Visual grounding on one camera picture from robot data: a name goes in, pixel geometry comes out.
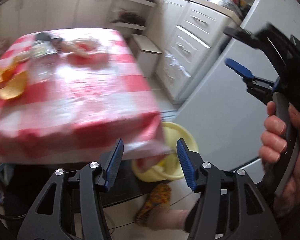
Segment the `black frying pan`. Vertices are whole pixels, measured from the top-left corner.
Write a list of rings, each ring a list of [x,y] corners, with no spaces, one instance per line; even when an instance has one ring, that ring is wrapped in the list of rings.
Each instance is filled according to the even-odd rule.
[[[111,21],[111,23],[128,23],[128,24],[136,24],[140,26],[145,26],[146,20],[141,16],[133,13],[133,12],[123,12],[119,15],[118,19]]]

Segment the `white drawer cabinet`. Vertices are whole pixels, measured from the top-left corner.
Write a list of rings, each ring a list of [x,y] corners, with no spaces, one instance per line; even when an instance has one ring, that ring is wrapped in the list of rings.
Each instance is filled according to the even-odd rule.
[[[155,74],[172,103],[192,94],[226,44],[223,31],[241,18],[222,0],[156,0],[147,36],[162,50]]]

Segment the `white shelf rack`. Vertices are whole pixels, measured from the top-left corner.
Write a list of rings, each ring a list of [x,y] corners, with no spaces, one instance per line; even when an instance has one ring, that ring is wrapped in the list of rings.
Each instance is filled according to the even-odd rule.
[[[156,6],[155,0],[114,0],[108,14],[109,27],[122,35],[142,34]]]

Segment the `white lower cabinets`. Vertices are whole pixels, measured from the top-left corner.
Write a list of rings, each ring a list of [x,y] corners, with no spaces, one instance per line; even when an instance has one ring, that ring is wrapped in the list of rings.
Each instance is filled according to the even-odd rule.
[[[0,0],[0,41],[37,31],[104,28],[114,0]]]

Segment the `small white stool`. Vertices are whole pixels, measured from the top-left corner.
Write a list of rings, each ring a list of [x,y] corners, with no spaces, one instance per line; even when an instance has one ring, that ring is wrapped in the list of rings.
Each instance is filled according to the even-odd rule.
[[[153,76],[161,50],[147,37],[132,34],[129,40],[129,48],[136,58],[136,61],[145,78]]]

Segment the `red white checkered tablecloth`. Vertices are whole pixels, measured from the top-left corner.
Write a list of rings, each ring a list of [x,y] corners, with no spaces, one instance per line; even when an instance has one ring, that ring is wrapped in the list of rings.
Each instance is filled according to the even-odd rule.
[[[101,28],[50,34],[65,41],[96,40],[109,53],[109,62],[74,65],[66,53],[19,62],[12,78],[27,71],[28,83],[20,97],[0,99],[0,163],[91,161],[117,139],[123,140],[125,159],[159,160],[168,154],[159,107],[121,34]],[[18,38],[1,57],[0,67],[29,53],[34,40],[34,34]]]

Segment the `dark milk carton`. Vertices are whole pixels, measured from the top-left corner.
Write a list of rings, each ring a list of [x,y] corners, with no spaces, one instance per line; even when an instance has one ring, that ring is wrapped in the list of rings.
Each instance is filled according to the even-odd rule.
[[[50,42],[56,50],[61,50],[63,39],[61,37],[52,37],[46,32],[41,32],[36,35],[36,41]]]

